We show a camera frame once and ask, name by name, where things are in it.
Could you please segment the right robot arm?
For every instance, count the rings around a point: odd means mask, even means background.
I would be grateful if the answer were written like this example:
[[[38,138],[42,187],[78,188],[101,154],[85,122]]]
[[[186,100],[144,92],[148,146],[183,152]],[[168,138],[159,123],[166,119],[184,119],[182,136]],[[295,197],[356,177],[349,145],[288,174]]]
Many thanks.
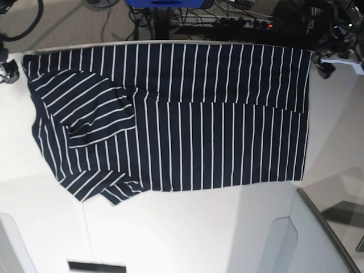
[[[6,20],[9,23],[19,23],[23,19],[18,12],[9,13],[15,3],[16,1],[1,1],[1,16],[6,15]],[[35,19],[23,32],[9,36],[1,31],[1,84],[13,84],[19,79],[19,67],[14,59],[8,60],[9,50],[5,47],[5,43],[17,42],[25,38],[39,24],[44,11],[44,3],[42,0],[38,0],[37,4],[38,9]]]

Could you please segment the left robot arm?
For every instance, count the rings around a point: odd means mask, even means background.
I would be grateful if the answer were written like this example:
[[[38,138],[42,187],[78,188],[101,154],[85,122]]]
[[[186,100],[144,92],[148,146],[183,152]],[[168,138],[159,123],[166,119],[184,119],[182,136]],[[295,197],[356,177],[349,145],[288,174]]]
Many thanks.
[[[363,1],[279,1],[272,21],[289,42],[312,51],[322,78],[341,61],[363,73]]]

